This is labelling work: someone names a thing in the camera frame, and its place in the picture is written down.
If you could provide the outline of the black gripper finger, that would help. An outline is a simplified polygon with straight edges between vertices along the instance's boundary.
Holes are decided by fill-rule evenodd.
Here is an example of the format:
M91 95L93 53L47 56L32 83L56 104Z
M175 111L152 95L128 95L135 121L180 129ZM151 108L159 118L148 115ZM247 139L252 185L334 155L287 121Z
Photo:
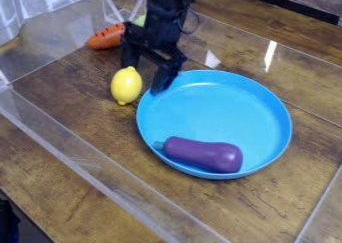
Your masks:
M139 59L140 59L140 52L136 46L131 43L124 42L121 44L121 67L125 68L128 66L137 67Z
M182 68L180 63L159 63L156 65L158 69L154 75L152 85L150 92L156 95L163 92L171 85L174 79L178 76L179 70Z

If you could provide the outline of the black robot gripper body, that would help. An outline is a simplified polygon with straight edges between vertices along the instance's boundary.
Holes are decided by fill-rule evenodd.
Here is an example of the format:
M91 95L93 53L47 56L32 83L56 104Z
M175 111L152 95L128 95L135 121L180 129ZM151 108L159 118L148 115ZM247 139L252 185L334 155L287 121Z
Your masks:
M187 8L183 5L164 7L160 4L147 4L144 25L125 22L121 39L136 46L140 57L145 56L156 65L159 63L180 63L186 56L178 48Z

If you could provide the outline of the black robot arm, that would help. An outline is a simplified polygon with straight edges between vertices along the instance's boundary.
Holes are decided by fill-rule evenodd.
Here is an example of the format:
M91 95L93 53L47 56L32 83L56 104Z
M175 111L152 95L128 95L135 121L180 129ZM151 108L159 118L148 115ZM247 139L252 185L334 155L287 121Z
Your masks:
M125 22L121 38L121 67L136 67L144 56L158 66L150 92L164 91L187 60L178 48L188 8L195 0L148 0L143 26Z

